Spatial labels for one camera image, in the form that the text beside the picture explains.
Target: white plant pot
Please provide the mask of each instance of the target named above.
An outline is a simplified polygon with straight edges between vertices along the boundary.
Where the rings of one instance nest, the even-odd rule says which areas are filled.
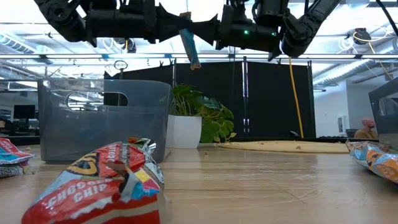
[[[166,147],[196,149],[201,135],[201,117],[169,115]]]

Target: desk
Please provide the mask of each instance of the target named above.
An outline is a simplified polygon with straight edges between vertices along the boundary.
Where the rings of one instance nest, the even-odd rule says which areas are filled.
[[[18,223],[66,167],[32,165],[34,175],[0,180],[0,223]],[[161,167],[175,224],[397,223],[398,186],[347,154],[176,149]]]

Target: potted plant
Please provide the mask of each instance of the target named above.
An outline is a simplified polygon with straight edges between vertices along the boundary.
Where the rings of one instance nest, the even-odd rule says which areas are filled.
[[[232,112],[215,99],[203,96],[192,85],[173,88],[167,124],[167,147],[195,149],[199,142],[229,141],[234,124]]]

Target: green leafy plant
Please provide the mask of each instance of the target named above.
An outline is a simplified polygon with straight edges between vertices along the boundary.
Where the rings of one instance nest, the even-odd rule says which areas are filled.
[[[202,117],[201,142],[228,142],[236,136],[234,115],[219,101],[203,96],[192,85],[175,86],[173,95],[172,115]]]

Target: black robotic arm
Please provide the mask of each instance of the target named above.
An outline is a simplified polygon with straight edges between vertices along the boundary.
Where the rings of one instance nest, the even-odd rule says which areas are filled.
[[[192,22],[168,13],[154,0],[130,0],[116,9],[117,0],[34,0],[40,11],[66,40],[88,41],[96,47],[97,37],[144,38],[154,44],[188,29],[216,49],[234,46],[270,52],[269,60],[282,52],[291,57],[303,54],[322,22],[341,0],[315,0],[308,11],[295,18],[287,7],[289,0],[256,0],[254,22],[244,15],[244,2],[230,0],[224,5],[221,21]],[[76,9],[86,12],[82,18]]]

